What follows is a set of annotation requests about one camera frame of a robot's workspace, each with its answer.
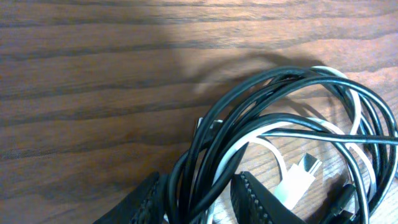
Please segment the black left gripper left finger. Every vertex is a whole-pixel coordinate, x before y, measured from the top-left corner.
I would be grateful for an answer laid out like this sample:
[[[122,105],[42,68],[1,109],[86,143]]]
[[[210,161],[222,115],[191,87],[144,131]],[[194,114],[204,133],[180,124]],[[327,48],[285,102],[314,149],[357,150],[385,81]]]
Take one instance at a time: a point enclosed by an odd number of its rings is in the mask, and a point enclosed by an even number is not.
[[[165,215],[168,175],[153,172],[94,224],[160,224]]]

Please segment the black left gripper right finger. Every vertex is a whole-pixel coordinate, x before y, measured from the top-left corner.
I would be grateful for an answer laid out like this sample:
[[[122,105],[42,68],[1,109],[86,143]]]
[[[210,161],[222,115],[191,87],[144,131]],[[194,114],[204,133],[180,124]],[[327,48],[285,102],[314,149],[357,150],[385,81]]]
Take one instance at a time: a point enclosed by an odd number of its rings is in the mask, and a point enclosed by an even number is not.
[[[305,224],[250,172],[233,175],[230,196],[239,224]]]

